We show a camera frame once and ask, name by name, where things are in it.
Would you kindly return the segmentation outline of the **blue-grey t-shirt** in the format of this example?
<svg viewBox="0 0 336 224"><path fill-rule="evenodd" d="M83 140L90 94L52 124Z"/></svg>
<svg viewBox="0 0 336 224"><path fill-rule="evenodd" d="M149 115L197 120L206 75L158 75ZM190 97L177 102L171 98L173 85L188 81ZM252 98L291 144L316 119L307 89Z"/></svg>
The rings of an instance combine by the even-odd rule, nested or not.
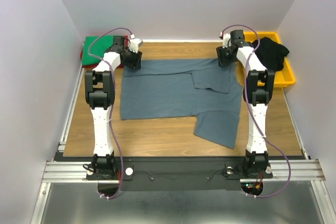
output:
<svg viewBox="0 0 336 224"><path fill-rule="evenodd" d="M194 116L194 134L234 149L242 86L235 63L217 60L145 60L140 70L125 68L121 85L122 120Z"/></svg>

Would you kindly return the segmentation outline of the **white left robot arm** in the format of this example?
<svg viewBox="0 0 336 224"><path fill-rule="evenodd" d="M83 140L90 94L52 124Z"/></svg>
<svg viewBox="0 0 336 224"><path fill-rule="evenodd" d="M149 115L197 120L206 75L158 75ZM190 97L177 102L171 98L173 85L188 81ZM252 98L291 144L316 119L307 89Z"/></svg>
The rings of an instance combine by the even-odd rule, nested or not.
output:
<svg viewBox="0 0 336 224"><path fill-rule="evenodd" d="M116 97L114 71L119 65L133 70L141 68L142 52L139 48L143 40L134 34L127 38L114 36L112 45L100 57L92 54L91 48L101 38L95 39L88 48L88 55L100 62L93 70L85 73L85 99L93 117L95 139L92 162L85 165L85 169L89 176L110 179L120 175L111 141L111 116Z"/></svg>

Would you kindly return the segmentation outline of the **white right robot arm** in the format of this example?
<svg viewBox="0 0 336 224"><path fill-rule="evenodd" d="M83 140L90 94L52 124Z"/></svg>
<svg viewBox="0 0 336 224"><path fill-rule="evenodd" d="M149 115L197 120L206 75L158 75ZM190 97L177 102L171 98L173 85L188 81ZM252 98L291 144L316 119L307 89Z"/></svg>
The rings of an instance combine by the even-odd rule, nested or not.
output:
<svg viewBox="0 0 336 224"><path fill-rule="evenodd" d="M220 67L239 61L245 67L243 98L249 113L249 136L241 171L253 177L268 169L266 113L274 89L275 72L257 57L256 48L245 40L243 30L220 33L222 45L216 48Z"/></svg>

